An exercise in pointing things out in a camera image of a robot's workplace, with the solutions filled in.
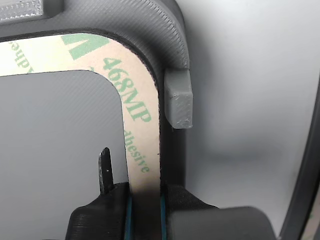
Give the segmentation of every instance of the small gray block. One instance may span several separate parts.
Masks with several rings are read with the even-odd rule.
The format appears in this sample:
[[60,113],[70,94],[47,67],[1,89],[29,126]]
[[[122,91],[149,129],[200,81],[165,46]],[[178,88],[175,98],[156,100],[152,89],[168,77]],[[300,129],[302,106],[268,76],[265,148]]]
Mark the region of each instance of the small gray block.
[[164,76],[165,116],[174,129],[192,128],[193,100],[189,69],[167,69]]

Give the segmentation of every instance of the black edge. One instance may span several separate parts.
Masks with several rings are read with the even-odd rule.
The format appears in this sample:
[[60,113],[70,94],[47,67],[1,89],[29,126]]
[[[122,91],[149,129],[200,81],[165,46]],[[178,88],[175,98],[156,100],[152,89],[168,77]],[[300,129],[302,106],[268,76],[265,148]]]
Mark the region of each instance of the black edge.
[[320,84],[305,152],[291,203],[280,233],[281,240],[300,240],[320,184]]

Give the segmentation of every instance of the gray surface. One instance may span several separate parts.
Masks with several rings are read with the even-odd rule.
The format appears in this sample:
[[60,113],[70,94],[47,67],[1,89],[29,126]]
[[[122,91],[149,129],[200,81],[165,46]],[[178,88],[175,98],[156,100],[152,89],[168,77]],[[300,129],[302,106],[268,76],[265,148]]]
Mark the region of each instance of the gray surface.
[[320,3],[177,2],[194,94],[187,189],[218,207],[258,207],[279,233],[319,83]]
[[109,147],[127,182],[120,96],[104,77],[69,71],[0,77],[0,238],[65,238],[72,211],[99,194]]
[[138,47],[162,79],[164,67],[189,67],[183,18],[172,1],[64,0],[64,12],[53,18],[0,26],[0,41],[3,37],[55,30],[111,32]]
[[168,240],[276,240],[266,215],[253,207],[175,212]]
[[193,100],[190,71],[167,69],[164,75],[165,116],[175,129],[189,129],[193,118]]

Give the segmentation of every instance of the textured plastic surface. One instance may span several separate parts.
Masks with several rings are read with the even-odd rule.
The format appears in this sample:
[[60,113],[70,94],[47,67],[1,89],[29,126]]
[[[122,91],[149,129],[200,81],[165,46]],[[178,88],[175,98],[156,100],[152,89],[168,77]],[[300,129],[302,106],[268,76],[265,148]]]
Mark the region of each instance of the textured plastic surface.
[[175,129],[193,126],[193,100],[190,71],[167,69],[164,75],[165,115]]
[[142,51],[159,77],[164,67],[189,68],[182,14],[176,3],[168,3],[168,0],[65,0],[64,12],[50,19],[1,26],[0,38],[23,34],[31,37],[48,31],[81,32],[88,28],[113,33]]
[[126,232],[129,184],[120,183],[107,195],[77,208],[65,240],[123,240]]
[[128,181],[120,96],[101,75],[0,77],[0,110],[0,239],[64,239],[72,211],[100,194],[105,147],[115,183]]

